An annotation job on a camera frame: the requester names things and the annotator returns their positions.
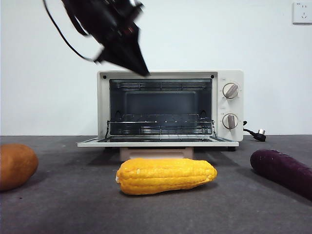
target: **cable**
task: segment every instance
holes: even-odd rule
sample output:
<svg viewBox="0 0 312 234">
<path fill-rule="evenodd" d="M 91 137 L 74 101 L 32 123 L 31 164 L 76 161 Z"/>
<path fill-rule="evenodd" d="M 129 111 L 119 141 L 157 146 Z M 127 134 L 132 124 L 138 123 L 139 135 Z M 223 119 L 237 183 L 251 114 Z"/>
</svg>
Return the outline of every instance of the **cable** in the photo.
<svg viewBox="0 0 312 234">
<path fill-rule="evenodd" d="M 244 130 L 245 132 L 250 133 L 250 134 L 254 137 L 254 139 L 256 139 L 256 140 L 265 142 L 265 139 L 267 138 L 267 137 L 264 135 L 265 130 L 263 130 L 263 129 L 259 129 L 259 130 L 258 130 L 258 133 L 254 133 L 253 131 L 250 131 L 249 129 L 246 129 L 246 128 L 244 128 L 243 130 Z"/>
<path fill-rule="evenodd" d="M 72 51 L 74 51 L 74 52 L 75 52 L 79 57 L 81 57 L 82 59 L 87 60 L 87 61 L 89 61 L 89 62 L 94 62 L 94 59 L 87 58 L 87 57 L 81 55 L 77 50 L 75 50 L 75 49 L 71 46 L 71 44 L 67 41 L 67 39 L 65 38 L 65 36 L 64 36 L 63 33 L 61 32 L 61 30 L 60 30 L 60 28 L 58 27 L 57 23 L 55 23 L 55 21 L 54 21 L 52 15 L 50 14 L 50 11 L 49 11 L 48 6 L 47 6 L 47 3 L 46 3 L 46 0 L 42 0 L 42 1 L 43 1 L 43 4 L 44 4 L 44 8 L 45 8 L 46 12 L 48 13 L 48 15 L 49 15 L 49 17 L 50 17 L 52 23 L 53 23 L 54 26 L 57 28 L 58 33 L 59 33 L 60 36 L 63 38 L 63 40 L 65 41 L 65 43 L 69 46 L 69 48 L 71 48 Z"/>
</svg>

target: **control knob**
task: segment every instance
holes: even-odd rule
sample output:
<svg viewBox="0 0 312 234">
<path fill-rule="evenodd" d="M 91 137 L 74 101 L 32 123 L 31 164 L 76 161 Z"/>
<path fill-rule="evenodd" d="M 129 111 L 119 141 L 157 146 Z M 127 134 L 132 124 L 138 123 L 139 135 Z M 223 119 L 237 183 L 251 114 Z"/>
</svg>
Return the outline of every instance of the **control knob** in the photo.
<svg viewBox="0 0 312 234">
<path fill-rule="evenodd" d="M 223 87 L 223 95 L 228 99 L 236 97 L 238 95 L 238 85 L 233 83 L 226 84 Z"/>
<path fill-rule="evenodd" d="M 227 129 L 233 129 L 236 128 L 238 125 L 238 118 L 236 115 L 233 114 L 227 114 L 223 117 L 223 125 Z"/>
</svg>

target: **oven foot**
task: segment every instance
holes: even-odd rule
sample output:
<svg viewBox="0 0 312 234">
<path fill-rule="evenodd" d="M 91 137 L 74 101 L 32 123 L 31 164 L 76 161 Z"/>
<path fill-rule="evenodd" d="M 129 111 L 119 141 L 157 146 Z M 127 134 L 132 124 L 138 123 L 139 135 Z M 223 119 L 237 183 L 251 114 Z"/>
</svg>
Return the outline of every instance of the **oven foot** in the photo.
<svg viewBox="0 0 312 234">
<path fill-rule="evenodd" d="M 236 147 L 235 146 L 228 146 L 228 151 L 234 152 L 234 151 L 236 151 Z"/>
</svg>

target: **corn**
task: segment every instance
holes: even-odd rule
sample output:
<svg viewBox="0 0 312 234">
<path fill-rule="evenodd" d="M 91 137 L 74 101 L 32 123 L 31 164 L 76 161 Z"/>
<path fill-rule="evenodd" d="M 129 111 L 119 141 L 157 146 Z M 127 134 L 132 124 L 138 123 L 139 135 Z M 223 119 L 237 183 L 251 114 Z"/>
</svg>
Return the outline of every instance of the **corn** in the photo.
<svg viewBox="0 0 312 234">
<path fill-rule="evenodd" d="M 192 189 L 214 180 L 216 175 L 216 169 L 203 160 L 136 158 L 122 163 L 116 182 L 125 194 L 145 195 Z"/>
</svg>

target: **gray table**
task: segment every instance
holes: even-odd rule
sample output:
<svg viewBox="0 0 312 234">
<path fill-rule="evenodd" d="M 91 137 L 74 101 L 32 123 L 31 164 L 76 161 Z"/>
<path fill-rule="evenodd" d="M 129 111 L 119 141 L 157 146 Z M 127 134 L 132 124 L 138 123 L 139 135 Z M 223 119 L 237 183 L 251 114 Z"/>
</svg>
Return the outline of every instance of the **gray table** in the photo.
<svg viewBox="0 0 312 234">
<path fill-rule="evenodd" d="M 218 170 L 216 180 L 189 191 L 128 196 L 115 184 L 117 150 L 78 148 L 87 136 L 6 136 L 38 155 L 39 167 L 22 187 L 1 194 L 3 234 L 311 234 L 312 202 L 251 170 L 263 148 L 312 166 L 311 136 L 246 136 L 236 152 L 195 149 Z"/>
</svg>

